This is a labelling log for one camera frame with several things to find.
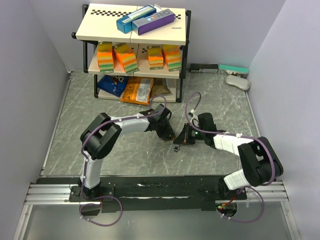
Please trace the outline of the brass padlock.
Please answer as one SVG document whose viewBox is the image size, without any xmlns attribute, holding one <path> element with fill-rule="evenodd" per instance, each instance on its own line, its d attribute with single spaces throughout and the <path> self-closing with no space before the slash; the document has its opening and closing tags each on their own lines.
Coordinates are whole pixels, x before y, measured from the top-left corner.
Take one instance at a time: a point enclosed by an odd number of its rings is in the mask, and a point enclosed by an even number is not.
<svg viewBox="0 0 320 240">
<path fill-rule="evenodd" d="M 176 136 L 175 136 L 174 134 L 170 134 L 170 135 L 169 135 L 169 139 L 170 139 L 171 141 L 174 141 L 174 140 L 176 139 Z"/>
</svg>

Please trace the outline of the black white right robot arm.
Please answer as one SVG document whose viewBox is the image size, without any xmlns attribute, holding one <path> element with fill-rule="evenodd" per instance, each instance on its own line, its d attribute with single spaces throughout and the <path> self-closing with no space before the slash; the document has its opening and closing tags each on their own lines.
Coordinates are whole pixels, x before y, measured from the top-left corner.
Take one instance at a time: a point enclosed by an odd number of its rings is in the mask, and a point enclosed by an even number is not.
<svg viewBox="0 0 320 240">
<path fill-rule="evenodd" d="M 280 177 L 284 168 L 266 137 L 255 139 L 233 136 L 218 130 L 211 113 L 205 112 L 196 118 L 197 126 L 185 123 L 181 133 L 175 138 L 175 145 L 194 145 L 196 141 L 216 150 L 232 153 L 239 157 L 242 169 L 219 179 L 217 192 L 222 199 L 230 199 L 240 188 L 258 187 Z"/>
</svg>

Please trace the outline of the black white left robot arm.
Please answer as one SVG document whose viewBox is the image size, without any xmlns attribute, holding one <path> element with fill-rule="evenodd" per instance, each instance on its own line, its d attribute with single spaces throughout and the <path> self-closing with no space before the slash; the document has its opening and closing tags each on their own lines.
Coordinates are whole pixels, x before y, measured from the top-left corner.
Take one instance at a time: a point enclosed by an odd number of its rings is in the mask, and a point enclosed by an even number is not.
<svg viewBox="0 0 320 240">
<path fill-rule="evenodd" d="M 172 112 L 163 104 L 125 117 L 100 113 L 80 136 L 80 151 L 84 156 L 79 184 L 81 195 L 87 201 L 98 197 L 103 159 L 112 151 L 119 137 L 155 131 L 161 140 L 173 140 L 175 133 L 170 124 L 171 116 Z"/>
</svg>

